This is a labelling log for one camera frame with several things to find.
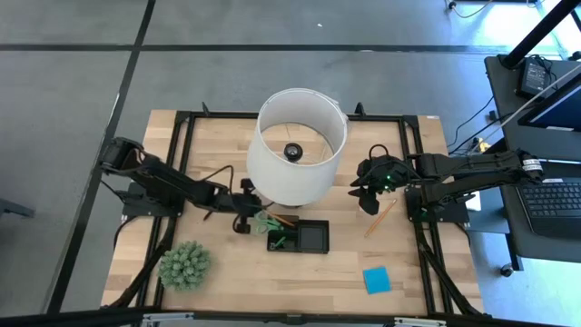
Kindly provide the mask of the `black mesh desk organizer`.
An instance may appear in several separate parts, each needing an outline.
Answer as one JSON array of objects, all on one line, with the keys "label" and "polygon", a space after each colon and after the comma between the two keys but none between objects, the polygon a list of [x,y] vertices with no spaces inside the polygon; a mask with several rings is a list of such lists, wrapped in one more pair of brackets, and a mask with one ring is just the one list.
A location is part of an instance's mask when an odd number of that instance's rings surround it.
[{"label": "black mesh desk organizer", "polygon": [[[284,244],[271,249],[281,237],[286,236]],[[295,227],[282,231],[270,231],[267,237],[267,250],[282,253],[316,253],[327,254],[330,250],[330,225],[322,220],[298,220]]]}]

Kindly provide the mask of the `orange pencil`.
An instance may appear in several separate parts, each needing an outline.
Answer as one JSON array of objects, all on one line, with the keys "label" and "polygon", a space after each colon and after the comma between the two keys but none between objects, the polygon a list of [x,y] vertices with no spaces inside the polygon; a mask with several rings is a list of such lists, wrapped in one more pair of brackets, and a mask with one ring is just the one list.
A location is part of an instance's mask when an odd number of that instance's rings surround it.
[{"label": "orange pencil", "polygon": [[299,217],[297,215],[284,215],[284,214],[276,214],[276,213],[267,213],[267,215],[275,221],[278,221],[280,224],[292,227],[298,223]]},{"label": "orange pencil", "polygon": [[368,238],[374,230],[378,227],[378,225],[385,219],[389,211],[392,207],[397,203],[397,199],[393,199],[390,201],[386,209],[379,215],[379,217],[373,222],[373,224],[369,227],[369,229],[364,233],[364,238]]}]

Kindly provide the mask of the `black computer monitor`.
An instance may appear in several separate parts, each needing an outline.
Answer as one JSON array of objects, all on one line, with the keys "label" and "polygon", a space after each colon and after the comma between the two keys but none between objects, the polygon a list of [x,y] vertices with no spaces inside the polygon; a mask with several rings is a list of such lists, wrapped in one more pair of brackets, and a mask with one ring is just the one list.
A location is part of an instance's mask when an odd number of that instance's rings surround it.
[{"label": "black computer monitor", "polygon": [[519,125],[581,132],[581,73],[524,116]]}]

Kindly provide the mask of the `black monitor desk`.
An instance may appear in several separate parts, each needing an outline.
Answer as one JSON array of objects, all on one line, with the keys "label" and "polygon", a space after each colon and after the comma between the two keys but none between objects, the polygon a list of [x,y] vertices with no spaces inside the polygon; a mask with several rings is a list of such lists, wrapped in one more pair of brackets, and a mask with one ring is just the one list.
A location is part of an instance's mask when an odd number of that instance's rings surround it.
[{"label": "black monitor desk", "polygon": [[[515,94],[520,75],[518,70],[506,69],[497,56],[486,57],[485,67],[499,116],[511,115],[527,102]],[[542,159],[581,162],[581,132],[519,125],[517,121],[524,114],[525,111],[520,112],[493,133],[488,141],[490,152],[521,149]]]}]

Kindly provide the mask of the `green handled scissors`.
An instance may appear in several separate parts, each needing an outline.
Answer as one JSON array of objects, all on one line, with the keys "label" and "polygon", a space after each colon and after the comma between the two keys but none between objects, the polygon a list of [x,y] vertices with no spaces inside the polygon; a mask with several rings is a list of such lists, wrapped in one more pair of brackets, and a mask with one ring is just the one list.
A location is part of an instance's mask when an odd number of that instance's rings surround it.
[{"label": "green handled scissors", "polygon": [[256,222],[256,233],[267,233],[270,231],[282,231],[284,227],[278,221],[272,220],[268,215],[254,215]]}]

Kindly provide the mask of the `black power adapter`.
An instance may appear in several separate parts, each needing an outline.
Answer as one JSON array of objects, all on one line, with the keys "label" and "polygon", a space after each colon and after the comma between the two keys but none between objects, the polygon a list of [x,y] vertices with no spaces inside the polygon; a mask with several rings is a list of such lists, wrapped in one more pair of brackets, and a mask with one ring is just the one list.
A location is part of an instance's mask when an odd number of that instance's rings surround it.
[{"label": "black power adapter", "polygon": [[538,56],[528,57],[521,66],[516,94],[530,99],[549,85],[549,73],[545,61]]}]

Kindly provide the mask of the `black horizontal beam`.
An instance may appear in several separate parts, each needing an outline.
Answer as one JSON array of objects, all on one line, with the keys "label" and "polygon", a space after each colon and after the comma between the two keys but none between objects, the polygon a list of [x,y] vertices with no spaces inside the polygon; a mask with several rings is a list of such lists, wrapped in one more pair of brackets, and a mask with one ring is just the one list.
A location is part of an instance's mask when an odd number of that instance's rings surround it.
[{"label": "black horizontal beam", "polygon": [[235,321],[278,322],[291,326],[307,323],[381,324],[388,327],[562,327],[519,322],[487,315],[434,313],[428,316],[354,315],[267,312],[180,312],[156,307],[105,308],[80,312],[44,313],[0,318],[0,327],[119,327],[142,322]]}]

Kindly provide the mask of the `black keyboard desk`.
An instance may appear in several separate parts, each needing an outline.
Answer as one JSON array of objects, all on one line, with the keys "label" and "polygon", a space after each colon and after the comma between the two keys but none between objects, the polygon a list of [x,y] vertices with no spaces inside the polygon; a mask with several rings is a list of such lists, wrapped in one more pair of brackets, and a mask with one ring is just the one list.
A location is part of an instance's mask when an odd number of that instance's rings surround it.
[{"label": "black keyboard desk", "polygon": [[[581,178],[581,162],[543,159],[541,165],[546,179]],[[581,240],[550,238],[532,232],[525,209],[518,195],[518,186],[500,188],[510,238],[521,257],[581,263]]]}]

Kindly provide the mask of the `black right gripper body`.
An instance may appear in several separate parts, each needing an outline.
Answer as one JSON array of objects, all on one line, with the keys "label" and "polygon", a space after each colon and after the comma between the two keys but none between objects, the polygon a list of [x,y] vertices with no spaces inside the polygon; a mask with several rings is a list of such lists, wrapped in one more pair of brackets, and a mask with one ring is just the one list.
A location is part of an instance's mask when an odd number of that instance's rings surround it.
[{"label": "black right gripper body", "polygon": [[356,186],[370,192],[395,191],[409,184],[409,167],[392,156],[364,159],[357,169]]}]

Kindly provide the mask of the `black keyboard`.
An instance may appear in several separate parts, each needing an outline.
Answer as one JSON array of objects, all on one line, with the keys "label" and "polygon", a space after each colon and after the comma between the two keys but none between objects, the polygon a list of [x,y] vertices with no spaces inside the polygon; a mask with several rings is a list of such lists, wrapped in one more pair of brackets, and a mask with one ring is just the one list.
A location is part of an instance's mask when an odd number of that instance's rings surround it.
[{"label": "black keyboard", "polygon": [[581,240],[581,178],[546,179],[517,191],[533,233]]}]

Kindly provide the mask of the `black tall post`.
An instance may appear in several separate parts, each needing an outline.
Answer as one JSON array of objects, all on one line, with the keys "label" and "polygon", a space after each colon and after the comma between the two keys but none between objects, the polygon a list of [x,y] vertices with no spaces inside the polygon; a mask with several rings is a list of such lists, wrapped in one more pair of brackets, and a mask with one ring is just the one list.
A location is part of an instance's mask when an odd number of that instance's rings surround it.
[{"label": "black tall post", "polygon": [[581,0],[560,0],[508,55],[500,59],[501,65],[506,69],[516,67],[543,38],[550,34],[579,5],[581,5]]}]

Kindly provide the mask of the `blue sticky note pad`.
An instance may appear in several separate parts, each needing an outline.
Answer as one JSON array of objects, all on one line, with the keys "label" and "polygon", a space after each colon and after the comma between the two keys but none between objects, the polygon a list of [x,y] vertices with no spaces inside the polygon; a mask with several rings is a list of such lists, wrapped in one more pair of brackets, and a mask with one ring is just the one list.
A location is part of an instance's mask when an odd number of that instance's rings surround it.
[{"label": "blue sticky note pad", "polygon": [[369,295],[391,291],[390,278],[385,266],[368,268],[362,273],[366,290]]}]

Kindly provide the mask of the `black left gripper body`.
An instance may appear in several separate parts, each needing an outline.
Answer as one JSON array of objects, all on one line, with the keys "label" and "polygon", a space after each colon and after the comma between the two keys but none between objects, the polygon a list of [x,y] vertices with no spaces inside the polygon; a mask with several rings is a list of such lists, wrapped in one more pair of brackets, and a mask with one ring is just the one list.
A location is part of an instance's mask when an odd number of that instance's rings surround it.
[{"label": "black left gripper body", "polygon": [[231,178],[224,211],[236,214],[232,221],[232,229],[236,233],[249,234],[251,226],[248,223],[248,219],[254,216],[258,208],[261,208],[261,205],[255,203],[255,197],[258,195],[252,193],[255,187],[249,178],[241,179],[241,193],[234,193],[232,185],[233,179]]}]

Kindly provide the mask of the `grey chair leg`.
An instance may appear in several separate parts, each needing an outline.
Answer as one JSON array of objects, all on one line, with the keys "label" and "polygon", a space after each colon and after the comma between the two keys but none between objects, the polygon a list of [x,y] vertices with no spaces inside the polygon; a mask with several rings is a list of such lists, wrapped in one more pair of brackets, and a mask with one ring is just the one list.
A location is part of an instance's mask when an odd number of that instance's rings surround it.
[{"label": "grey chair leg", "polygon": [[35,210],[21,204],[13,203],[6,199],[0,198],[0,217],[5,213],[17,214],[24,218],[33,218]]}]

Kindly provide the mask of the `green artificial plant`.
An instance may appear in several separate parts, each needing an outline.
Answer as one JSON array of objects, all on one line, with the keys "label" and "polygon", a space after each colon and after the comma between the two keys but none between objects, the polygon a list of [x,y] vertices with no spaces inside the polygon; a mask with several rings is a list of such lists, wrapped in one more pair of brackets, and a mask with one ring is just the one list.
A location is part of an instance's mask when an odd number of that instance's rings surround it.
[{"label": "green artificial plant", "polygon": [[195,241],[185,242],[162,256],[158,275],[165,288],[190,291],[202,285],[211,265],[208,249]]}]

